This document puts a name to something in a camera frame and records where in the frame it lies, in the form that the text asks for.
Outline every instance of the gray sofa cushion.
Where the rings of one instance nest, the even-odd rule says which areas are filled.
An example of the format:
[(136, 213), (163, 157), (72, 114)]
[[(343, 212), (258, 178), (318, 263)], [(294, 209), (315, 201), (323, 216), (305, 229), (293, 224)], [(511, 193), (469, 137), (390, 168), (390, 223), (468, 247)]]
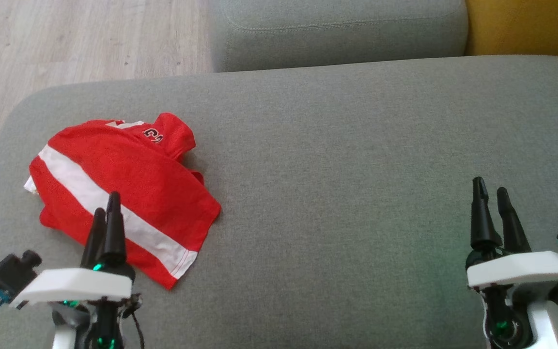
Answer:
[(461, 56), (464, 0), (212, 0), (215, 71)]
[[(162, 111), (195, 133), (187, 161), (223, 212), (173, 291), (138, 274), (148, 348), (483, 349), (464, 269), (476, 175), (509, 188), (534, 250), (558, 250), (558, 58), (508, 56), (47, 89), (0, 135), (0, 259), (79, 263), (22, 188), (51, 135)], [(36, 347), (49, 318), (0, 311), (0, 348)]]

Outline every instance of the light wood floor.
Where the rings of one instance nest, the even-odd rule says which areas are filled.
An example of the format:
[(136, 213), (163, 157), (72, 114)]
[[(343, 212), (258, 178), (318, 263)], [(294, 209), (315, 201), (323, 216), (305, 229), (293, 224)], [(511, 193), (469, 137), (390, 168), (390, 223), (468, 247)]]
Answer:
[(210, 71), (208, 0), (0, 0), (0, 126), (74, 82)]

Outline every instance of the black cable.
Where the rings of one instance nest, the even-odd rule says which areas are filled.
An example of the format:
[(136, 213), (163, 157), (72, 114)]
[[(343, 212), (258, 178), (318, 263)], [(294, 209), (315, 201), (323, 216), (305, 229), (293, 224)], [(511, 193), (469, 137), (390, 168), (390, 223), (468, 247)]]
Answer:
[(133, 316), (133, 321), (135, 321), (135, 327), (137, 327), (137, 333), (139, 334), (139, 345), (141, 349), (146, 349), (146, 343), (143, 340), (143, 333), (141, 333), (141, 327), (139, 327), (139, 321), (137, 321), (137, 316), (135, 313), (131, 314)]

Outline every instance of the gray ottoman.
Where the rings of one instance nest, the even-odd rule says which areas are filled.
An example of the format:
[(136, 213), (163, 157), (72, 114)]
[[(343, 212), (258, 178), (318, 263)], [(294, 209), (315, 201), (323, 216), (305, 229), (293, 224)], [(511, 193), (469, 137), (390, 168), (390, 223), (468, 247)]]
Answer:
[(464, 0), (211, 0), (215, 71), (461, 56)]
[[(51, 135), (162, 111), (195, 133), (188, 164), (223, 212), (174, 290), (138, 274), (147, 348), (483, 349), (464, 268), (476, 175), (509, 188), (534, 250), (558, 250), (558, 58), (507, 56), (37, 93), (0, 135), (0, 259), (79, 263), (22, 188)], [(0, 349), (38, 348), (50, 326), (48, 307), (2, 309)]]

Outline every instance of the robotic arm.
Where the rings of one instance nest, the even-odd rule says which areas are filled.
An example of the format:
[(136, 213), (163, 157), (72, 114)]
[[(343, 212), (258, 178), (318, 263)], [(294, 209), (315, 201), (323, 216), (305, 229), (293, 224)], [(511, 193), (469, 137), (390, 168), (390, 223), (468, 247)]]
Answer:
[(132, 294), (135, 271), (126, 263), (124, 220), (120, 195), (112, 192), (107, 210), (97, 208), (79, 268), (36, 274), (40, 256), (26, 251), (0, 262), (0, 307), (21, 309), (48, 303), (56, 330), (53, 349), (123, 349), (122, 320), (133, 316), (142, 349), (144, 340), (135, 311), (139, 294)]
[(532, 252), (507, 190), (496, 191), (503, 240), (488, 192), (473, 180), (468, 286), (483, 302), (483, 334), (492, 349), (558, 349), (558, 254)]

